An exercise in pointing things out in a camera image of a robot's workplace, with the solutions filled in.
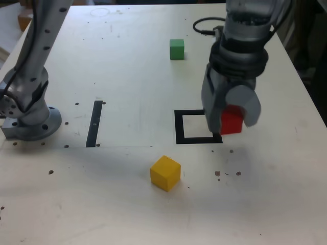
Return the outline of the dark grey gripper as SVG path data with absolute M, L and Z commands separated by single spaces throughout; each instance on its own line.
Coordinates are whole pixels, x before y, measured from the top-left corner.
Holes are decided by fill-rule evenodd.
M 209 131 L 213 134 L 220 133 L 221 115 L 226 103 L 240 108 L 246 127 L 254 126 L 261 114 L 261 104 L 255 93 L 255 87 L 256 78 L 244 79 L 221 75 L 207 64 L 201 100 Z

